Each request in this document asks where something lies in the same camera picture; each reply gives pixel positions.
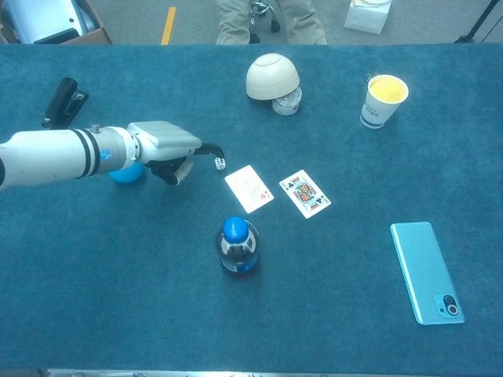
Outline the grey black left robot hand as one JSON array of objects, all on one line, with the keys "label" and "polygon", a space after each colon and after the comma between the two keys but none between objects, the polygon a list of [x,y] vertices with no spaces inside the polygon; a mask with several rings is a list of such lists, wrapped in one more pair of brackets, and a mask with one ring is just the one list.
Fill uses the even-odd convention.
[{"label": "grey black left robot hand", "polygon": [[213,155],[216,169],[226,169],[221,147],[205,143],[168,121],[130,123],[127,131],[140,145],[138,162],[169,185],[179,185],[186,178],[193,168],[194,156]]}]

